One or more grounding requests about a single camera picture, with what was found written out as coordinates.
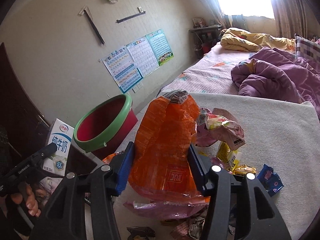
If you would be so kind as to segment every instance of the oreo package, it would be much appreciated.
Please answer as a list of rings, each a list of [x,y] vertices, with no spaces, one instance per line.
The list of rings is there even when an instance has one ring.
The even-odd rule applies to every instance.
[[[271,197],[284,187],[279,175],[273,171],[272,167],[266,164],[263,165],[257,178]]]

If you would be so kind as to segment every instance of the orange snack bag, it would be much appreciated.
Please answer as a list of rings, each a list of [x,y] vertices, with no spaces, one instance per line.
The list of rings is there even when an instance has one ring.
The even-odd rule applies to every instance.
[[[196,140],[199,108],[184,90],[153,100],[135,138],[129,183],[143,197],[181,203],[205,202],[197,191],[187,154]]]

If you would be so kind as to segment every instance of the milk carton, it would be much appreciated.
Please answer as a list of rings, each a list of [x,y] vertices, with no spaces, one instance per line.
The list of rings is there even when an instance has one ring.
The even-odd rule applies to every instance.
[[[68,153],[71,146],[71,139],[74,128],[64,122],[56,119],[50,127],[49,136],[46,145],[55,143],[57,151],[46,158],[43,163],[43,169],[64,176],[66,171]]]

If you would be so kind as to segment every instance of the small table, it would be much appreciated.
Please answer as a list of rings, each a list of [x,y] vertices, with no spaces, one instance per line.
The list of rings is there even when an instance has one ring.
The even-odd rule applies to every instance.
[[[189,30],[189,33],[193,33],[194,50],[198,59],[201,59],[204,54],[208,53],[217,44],[222,28],[222,25],[215,24]]]

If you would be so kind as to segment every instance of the checkered pillow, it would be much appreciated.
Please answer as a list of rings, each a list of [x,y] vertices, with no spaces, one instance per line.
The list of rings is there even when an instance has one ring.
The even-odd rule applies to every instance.
[[[297,56],[304,57],[306,59],[313,59],[320,63],[320,44],[309,41],[301,36],[295,34],[296,38],[296,54]]]

